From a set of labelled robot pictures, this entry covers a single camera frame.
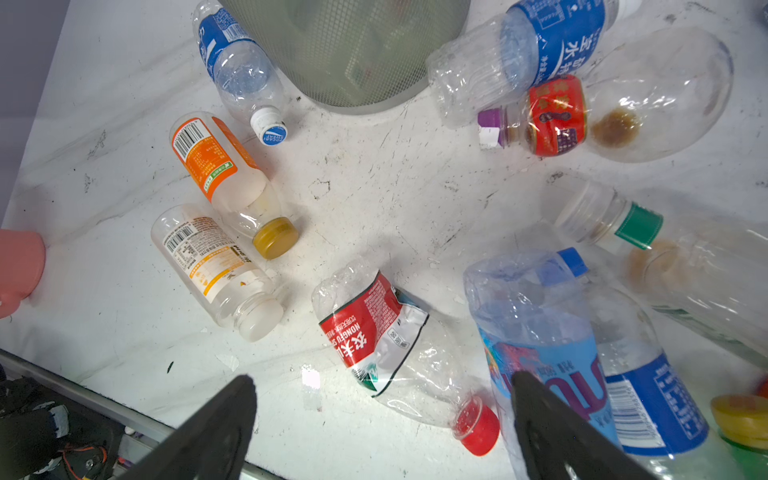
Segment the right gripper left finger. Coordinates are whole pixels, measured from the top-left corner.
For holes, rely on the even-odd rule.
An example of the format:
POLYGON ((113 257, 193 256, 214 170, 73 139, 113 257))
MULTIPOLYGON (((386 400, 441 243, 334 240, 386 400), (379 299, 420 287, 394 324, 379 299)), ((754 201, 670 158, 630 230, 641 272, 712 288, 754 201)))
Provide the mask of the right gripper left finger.
POLYGON ((236 480, 256 414, 254 381, 239 375, 122 477, 236 480))

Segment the red label bottle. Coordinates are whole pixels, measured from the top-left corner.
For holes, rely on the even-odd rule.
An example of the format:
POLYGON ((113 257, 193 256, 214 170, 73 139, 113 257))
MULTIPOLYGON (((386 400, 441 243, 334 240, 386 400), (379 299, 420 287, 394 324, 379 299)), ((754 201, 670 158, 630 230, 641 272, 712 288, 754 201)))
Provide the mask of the red label bottle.
POLYGON ((356 258, 311 295, 318 325, 357 383, 380 404, 447 429, 471 454, 488 454, 500 422, 483 399, 438 313, 356 258))

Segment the orange label bottle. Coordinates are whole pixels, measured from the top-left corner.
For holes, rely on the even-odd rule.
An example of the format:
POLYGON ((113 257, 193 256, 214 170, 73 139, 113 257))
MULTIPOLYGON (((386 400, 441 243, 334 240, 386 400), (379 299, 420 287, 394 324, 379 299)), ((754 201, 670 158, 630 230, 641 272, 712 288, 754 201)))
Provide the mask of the orange label bottle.
POLYGON ((224 224, 266 260, 288 252, 299 231, 245 146, 219 117, 205 111, 178 118, 170 146, 224 224))

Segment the small blue label bottle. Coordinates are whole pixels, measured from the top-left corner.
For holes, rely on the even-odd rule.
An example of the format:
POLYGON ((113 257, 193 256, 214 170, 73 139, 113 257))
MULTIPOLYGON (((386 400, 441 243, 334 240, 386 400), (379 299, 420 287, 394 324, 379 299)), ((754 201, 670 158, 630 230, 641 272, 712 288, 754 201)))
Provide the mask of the small blue label bottle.
POLYGON ((585 289, 617 435, 660 479, 694 479, 709 426, 671 367, 644 309, 590 271, 574 248, 559 256, 585 289))

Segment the purple label large bottle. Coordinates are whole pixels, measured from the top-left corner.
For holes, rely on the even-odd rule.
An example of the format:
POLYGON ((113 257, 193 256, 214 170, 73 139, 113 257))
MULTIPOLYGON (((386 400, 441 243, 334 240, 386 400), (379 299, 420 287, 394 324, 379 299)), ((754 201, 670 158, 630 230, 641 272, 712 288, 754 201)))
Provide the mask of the purple label large bottle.
POLYGON ((513 472, 527 478, 514 422, 515 373, 531 373, 614 445, 620 443, 592 328, 595 315, 563 256, 527 251, 470 265, 469 311, 484 344, 513 472))

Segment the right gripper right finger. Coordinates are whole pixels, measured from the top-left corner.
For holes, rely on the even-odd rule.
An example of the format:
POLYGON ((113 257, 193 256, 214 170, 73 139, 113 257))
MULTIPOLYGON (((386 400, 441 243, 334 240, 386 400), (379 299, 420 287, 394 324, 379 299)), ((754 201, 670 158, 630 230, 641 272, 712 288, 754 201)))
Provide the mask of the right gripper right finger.
POLYGON ((529 372, 512 376, 515 430, 530 479, 651 479, 529 372))

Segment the yellow label clear bottle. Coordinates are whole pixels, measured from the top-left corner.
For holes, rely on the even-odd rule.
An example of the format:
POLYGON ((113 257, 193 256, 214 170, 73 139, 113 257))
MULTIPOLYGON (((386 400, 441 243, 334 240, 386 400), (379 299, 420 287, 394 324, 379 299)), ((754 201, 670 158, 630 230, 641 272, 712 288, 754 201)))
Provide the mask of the yellow label clear bottle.
POLYGON ((270 277, 199 207, 166 210, 153 223, 151 238, 218 326, 256 342, 282 320, 270 277))

